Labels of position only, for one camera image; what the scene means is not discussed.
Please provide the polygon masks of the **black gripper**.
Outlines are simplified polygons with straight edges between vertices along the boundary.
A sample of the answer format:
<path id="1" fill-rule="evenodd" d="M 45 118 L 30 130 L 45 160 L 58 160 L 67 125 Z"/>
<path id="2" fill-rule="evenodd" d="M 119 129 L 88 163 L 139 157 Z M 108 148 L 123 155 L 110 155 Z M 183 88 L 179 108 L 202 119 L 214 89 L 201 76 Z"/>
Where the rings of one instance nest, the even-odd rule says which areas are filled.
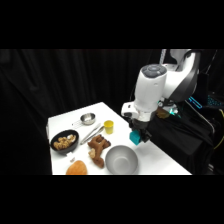
<path id="1" fill-rule="evenodd" d="M 138 130 L 141 133 L 141 140 L 146 143 L 151 139 L 151 134 L 148 130 L 149 123 L 144 121 L 139 121 L 135 118 L 130 118 L 129 121 L 129 128 L 131 132 Z"/>

